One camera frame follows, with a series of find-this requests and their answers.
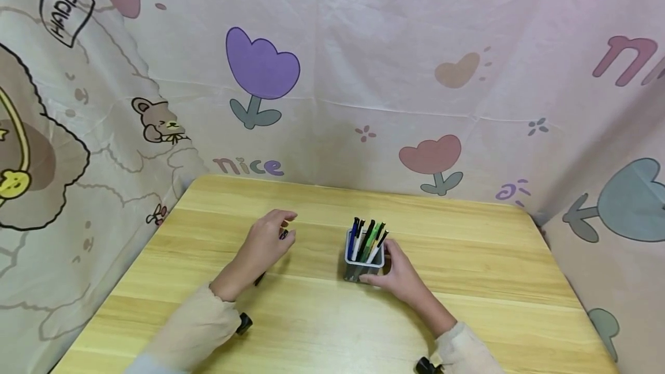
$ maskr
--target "wooden table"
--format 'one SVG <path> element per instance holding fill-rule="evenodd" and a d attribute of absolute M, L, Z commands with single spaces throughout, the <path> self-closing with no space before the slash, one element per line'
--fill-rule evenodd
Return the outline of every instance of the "wooden table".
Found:
<path fill-rule="evenodd" d="M 425 283 L 507 373 L 617 373 L 530 217 L 517 207 L 211 175 L 198 178 L 56 370 L 121 373 L 250 225 L 291 209 L 297 243 L 238 301 L 254 326 L 201 373 L 413 373 L 434 341 L 410 309 L 341 279 L 354 216 L 387 222 Z"/>

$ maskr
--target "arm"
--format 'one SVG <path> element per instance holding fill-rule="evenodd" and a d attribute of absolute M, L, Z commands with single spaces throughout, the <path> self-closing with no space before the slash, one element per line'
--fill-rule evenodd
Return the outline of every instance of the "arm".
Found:
<path fill-rule="evenodd" d="M 235 258 L 175 310 L 125 374 L 188 374 L 227 342 L 240 326 L 237 297 L 295 243 L 295 231 L 279 239 L 295 217 L 274 210 L 259 219 Z"/>
<path fill-rule="evenodd" d="M 360 280 L 390 291 L 414 310 L 437 338 L 432 363 L 443 365 L 446 374 L 504 374 L 485 344 L 425 286 L 399 244 L 386 240 L 385 247 L 392 261 L 390 272 L 384 276 L 362 275 Z"/>

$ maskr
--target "white pen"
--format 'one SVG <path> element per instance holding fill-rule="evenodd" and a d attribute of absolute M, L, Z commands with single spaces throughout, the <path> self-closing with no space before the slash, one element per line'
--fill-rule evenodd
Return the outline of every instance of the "white pen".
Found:
<path fill-rule="evenodd" d="M 378 253 L 378 250 L 380 248 L 383 248 L 383 240 L 386 239 L 386 235 L 388 235 L 388 231 L 385 231 L 385 233 L 383 233 L 383 235 L 381 235 L 381 239 L 378 240 L 378 243 L 376 243 L 376 247 L 372 250 L 372 253 L 371 253 L 370 257 L 367 259 L 367 261 L 365 261 L 365 264 L 372 264 L 372 261 L 375 259 L 376 255 Z"/>
<path fill-rule="evenodd" d="M 356 261 L 356 256 L 358 256 L 358 248 L 360 247 L 360 244 L 363 243 L 363 231 L 358 229 L 358 239 L 356 240 L 356 245 L 353 247 L 353 256 L 351 257 L 351 261 Z"/>

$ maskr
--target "person's left hand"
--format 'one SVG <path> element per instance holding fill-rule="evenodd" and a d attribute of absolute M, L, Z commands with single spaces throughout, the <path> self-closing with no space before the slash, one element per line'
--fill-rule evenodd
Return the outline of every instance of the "person's left hand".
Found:
<path fill-rule="evenodd" d="M 270 269 L 295 243 L 295 230 L 279 239 L 281 228 L 297 217 L 293 211 L 272 210 L 249 229 L 235 258 L 210 283 L 210 290 L 224 301 L 235 301 L 261 274 Z"/>

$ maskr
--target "sleeve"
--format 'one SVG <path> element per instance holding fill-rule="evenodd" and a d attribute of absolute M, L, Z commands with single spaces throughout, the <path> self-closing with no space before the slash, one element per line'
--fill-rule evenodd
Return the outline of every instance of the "sleeve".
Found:
<path fill-rule="evenodd" d="M 171 315 L 125 374 L 187 374 L 240 326 L 235 303 L 215 296 L 206 283 Z"/>
<path fill-rule="evenodd" d="M 446 374 L 505 374 L 489 349 L 464 322 L 436 340 L 437 350 L 429 359 L 443 365 Z"/>

